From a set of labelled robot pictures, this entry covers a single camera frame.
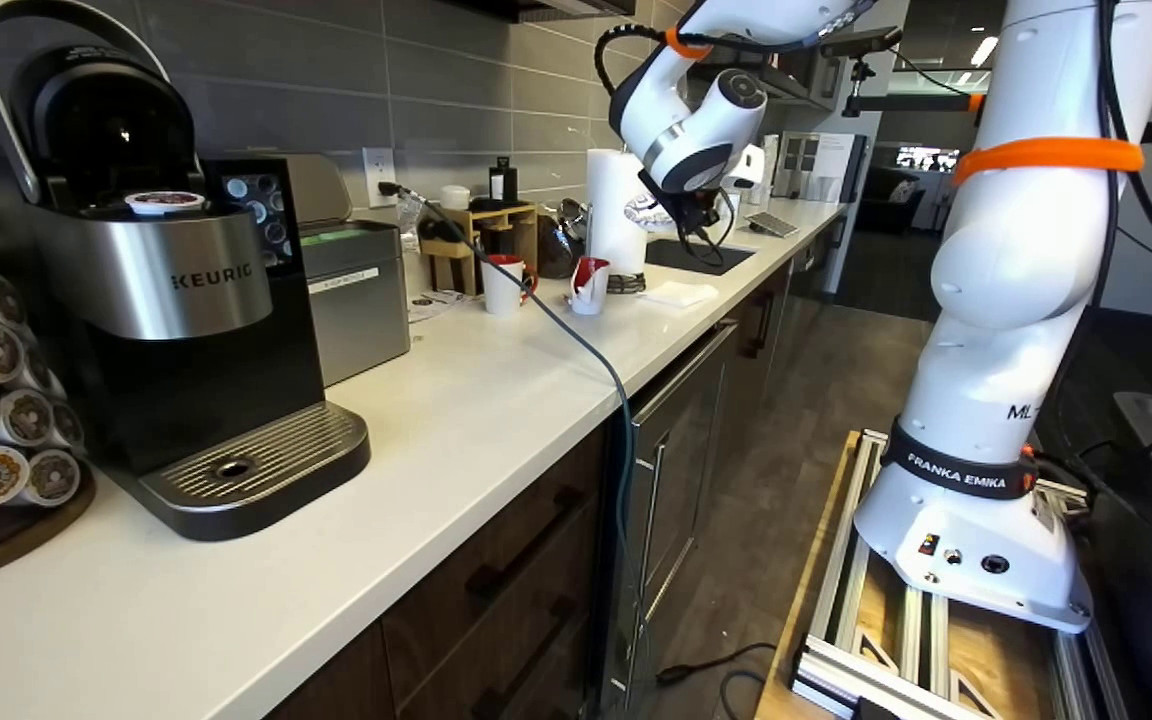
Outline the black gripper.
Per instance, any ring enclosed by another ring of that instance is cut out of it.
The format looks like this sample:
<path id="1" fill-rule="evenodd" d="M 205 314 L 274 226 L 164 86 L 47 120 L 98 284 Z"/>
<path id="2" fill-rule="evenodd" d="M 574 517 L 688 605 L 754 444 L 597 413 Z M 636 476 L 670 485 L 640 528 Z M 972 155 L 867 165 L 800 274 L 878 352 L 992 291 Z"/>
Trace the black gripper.
<path id="1" fill-rule="evenodd" d="M 709 239 L 709 228 L 733 228 L 735 203 L 723 188 L 709 194 L 666 194 L 653 178 L 640 178 L 640 183 L 653 194 L 653 201 L 670 212 L 682 239 Z"/>

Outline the robot base aluminium frame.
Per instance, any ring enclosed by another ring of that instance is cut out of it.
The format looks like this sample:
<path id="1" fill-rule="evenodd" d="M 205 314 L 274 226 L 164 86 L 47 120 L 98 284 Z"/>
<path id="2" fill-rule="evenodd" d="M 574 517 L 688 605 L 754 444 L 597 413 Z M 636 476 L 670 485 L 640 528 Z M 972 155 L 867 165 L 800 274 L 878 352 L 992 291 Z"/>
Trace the robot base aluminium frame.
<path id="1" fill-rule="evenodd" d="M 1095 627 L 1044 634 L 909 589 L 852 517 L 884 438 L 846 438 L 754 720 L 1127 720 Z"/>

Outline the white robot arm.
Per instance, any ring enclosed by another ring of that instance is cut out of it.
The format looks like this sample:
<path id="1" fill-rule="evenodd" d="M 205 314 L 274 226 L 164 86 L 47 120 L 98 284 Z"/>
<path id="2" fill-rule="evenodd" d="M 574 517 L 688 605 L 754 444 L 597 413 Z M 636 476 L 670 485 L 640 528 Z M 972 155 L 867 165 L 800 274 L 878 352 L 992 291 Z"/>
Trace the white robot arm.
<path id="1" fill-rule="evenodd" d="M 768 92 L 741 70 L 702 100 L 682 82 L 722 44 L 819 49 L 878 0 L 698 0 L 608 88 L 645 188 L 693 234 L 758 137 Z M 942 316 L 856 533 L 958 605 L 1056 634 L 1094 621 L 1066 522 L 1024 444 L 1094 300 L 1114 210 L 1144 167 L 1152 0 L 1008 0 L 977 144 L 958 165 L 933 261 Z"/>

